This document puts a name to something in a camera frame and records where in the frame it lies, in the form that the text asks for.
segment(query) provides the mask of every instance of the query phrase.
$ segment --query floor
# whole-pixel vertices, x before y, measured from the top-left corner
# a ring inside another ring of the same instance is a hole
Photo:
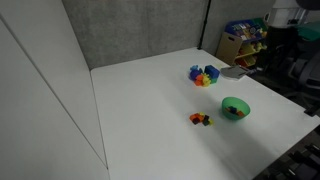
[[[264,84],[265,86],[269,87],[270,89],[273,89],[274,91],[278,92],[281,95],[285,95],[288,92],[294,91],[290,84],[292,83],[287,78],[279,78],[279,77],[286,77],[286,76],[270,76],[270,75],[261,75],[257,74],[252,76],[253,79],[256,81]],[[290,99],[293,102],[299,104],[300,106],[306,108],[306,104],[300,99],[300,98],[292,98]],[[307,136],[305,136],[303,139],[301,139],[296,145],[294,145],[292,148],[290,148],[286,153],[284,153],[278,160],[276,160],[274,163],[272,163],[268,168],[266,168],[263,172],[261,172],[254,180],[263,180],[264,175],[268,175],[273,167],[277,167],[280,164],[288,163],[289,161],[292,161],[288,154],[295,151],[303,152],[305,150],[305,145],[310,145],[311,143],[320,146],[320,136],[315,132],[310,132]]]

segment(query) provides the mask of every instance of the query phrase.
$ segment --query white panel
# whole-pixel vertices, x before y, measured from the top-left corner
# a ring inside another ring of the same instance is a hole
[[[90,73],[61,0],[0,0],[0,13],[105,163]]]
[[[106,167],[0,21],[0,179],[108,180]]]
[[[320,123],[247,76],[196,87],[187,74],[195,64],[227,66],[192,48],[91,72],[112,180],[252,179]],[[251,114],[226,119],[227,96],[245,100]],[[193,125],[197,112],[215,125]]]

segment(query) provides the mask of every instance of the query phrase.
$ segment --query white table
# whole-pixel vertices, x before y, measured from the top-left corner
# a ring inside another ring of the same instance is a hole
[[[249,77],[196,87],[188,69],[227,65],[196,48],[94,69],[92,78],[111,180],[251,179],[319,123]],[[227,96],[251,114],[221,114]],[[205,112],[215,126],[193,125]]]

